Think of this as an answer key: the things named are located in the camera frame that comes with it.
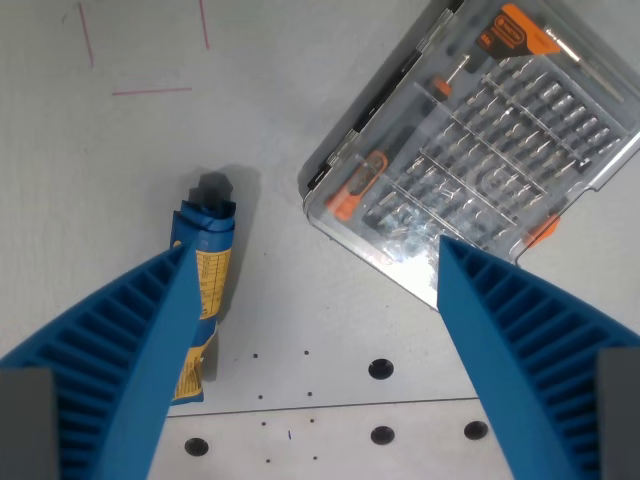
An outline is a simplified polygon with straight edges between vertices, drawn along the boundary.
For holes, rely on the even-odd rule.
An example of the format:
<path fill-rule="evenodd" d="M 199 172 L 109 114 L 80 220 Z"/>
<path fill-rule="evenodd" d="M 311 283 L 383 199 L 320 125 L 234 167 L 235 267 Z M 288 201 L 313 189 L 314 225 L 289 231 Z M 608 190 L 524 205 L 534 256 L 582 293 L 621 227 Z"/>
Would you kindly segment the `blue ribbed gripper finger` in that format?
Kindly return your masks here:
<path fill-rule="evenodd" d="M 53 376 L 64 479 L 144 479 L 201 312 L 195 249 L 166 250 L 6 354 Z"/>
<path fill-rule="evenodd" d="M 449 237 L 437 308 L 515 478 L 638 477 L 634 331 Z"/>

